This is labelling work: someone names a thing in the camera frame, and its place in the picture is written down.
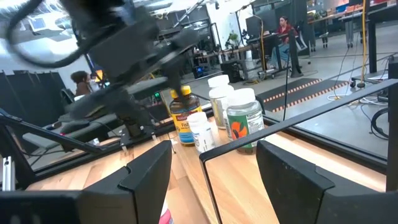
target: orange striped tape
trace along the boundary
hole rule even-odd
[[[341,84],[339,84],[339,85],[335,85],[335,86],[333,86],[333,87],[331,87],[331,88],[328,88],[328,89],[326,89],[326,90],[322,90],[322,91],[319,91],[318,93],[314,93],[314,94],[312,94],[312,95],[310,95],[310,96],[306,96],[306,97],[304,97],[304,98],[301,98],[301,99],[299,99],[299,100],[296,100],[296,101],[294,101],[294,102],[291,102],[291,103],[286,104],[286,107],[289,108],[289,107],[294,106],[294,105],[297,105],[297,104],[299,104],[299,103],[303,103],[303,102],[305,102],[305,101],[307,101],[307,100],[311,100],[312,98],[315,98],[315,97],[317,97],[317,96],[320,96],[320,95],[323,95],[323,94],[328,93],[328,92],[330,92],[330,91],[333,91],[334,89],[337,89],[337,88],[343,87],[343,86],[345,86],[345,85],[348,85],[348,83],[349,83],[349,82],[343,82],[343,83],[341,83]],[[278,111],[282,111],[282,110],[284,110],[284,109],[285,109],[284,106],[280,106],[280,107],[278,107],[278,108],[272,110],[272,112],[275,113],[275,112],[278,112]]]
[[[295,88],[293,88],[291,90],[287,90],[287,94],[291,94],[291,93],[294,93],[295,91],[302,90],[302,89],[304,89],[304,88],[306,88],[308,86],[314,85],[314,84],[319,83],[321,81],[322,81],[322,79],[314,80],[314,81],[311,81],[310,83],[306,83],[306,84],[303,84],[301,86],[295,87]],[[279,97],[282,97],[282,96],[285,96],[284,92],[276,94],[275,96],[271,96],[271,97],[265,99],[264,102],[267,103],[267,102],[270,102],[271,100],[278,99]]]

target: pipe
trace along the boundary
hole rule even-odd
[[[174,24],[173,28],[176,28],[178,25],[180,25],[180,23],[189,15],[191,14],[191,12],[193,12],[198,6],[200,6],[200,4],[202,2],[204,2],[205,0],[199,0],[198,2],[196,2],[190,9],[188,9],[188,11],[182,15],[182,17],[177,21],[176,24]]]

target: metal pole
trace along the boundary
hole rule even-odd
[[[176,28],[178,25],[180,25],[180,23],[189,15],[191,14],[191,12],[193,12],[198,6],[200,6],[200,4],[202,2],[204,2],[205,0],[199,0],[198,2],[196,2],[190,9],[188,9],[188,11],[182,15],[182,17],[177,21],[176,24],[174,24],[173,28]]]
[[[11,156],[2,159],[2,191],[15,190],[15,165]]]
[[[398,78],[398,61],[390,57],[388,66],[388,79]],[[387,151],[386,191],[398,190],[398,88],[390,86],[389,96],[389,138]]]

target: person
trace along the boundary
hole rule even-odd
[[[74,83],[76,83],[75,96],[88,95],[91,93],[91,87],[90,87],[91,78],[87,72],[85,71],[73,72],[70,75],[70,78]]]
[[[289,18],[287,16],[282,16],[279,19],[279,28],[277,30],[277,33],[279,33],[279,35],[288,34],[291,29],[294,30],[294,36],[296,36],[297,32],[290,25]],[[289,54],[289,37],[283,37],[282,38],[282,43],[279,44],[280,59],[285,61],[285,62],[287,62],[288,54]],[[278,59],[277,59],[277,56],[276,56],[276,47],[274,47],[272,49],[272,55],[271,55],[270,65],[269,65],[268,69],[270,69],[270,68],[279,69],[279,67],[278,67]]]

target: black panel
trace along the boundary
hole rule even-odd
[[[333,182],[318,175],[314,164],[266,141],[258,142],[256,157],[279,222],[315,223],[323,193]]]
[[[138,223],[158,223],[170,180],[172,144],[162,141],[127,164],[132,174],[120,187],[134,192]]]

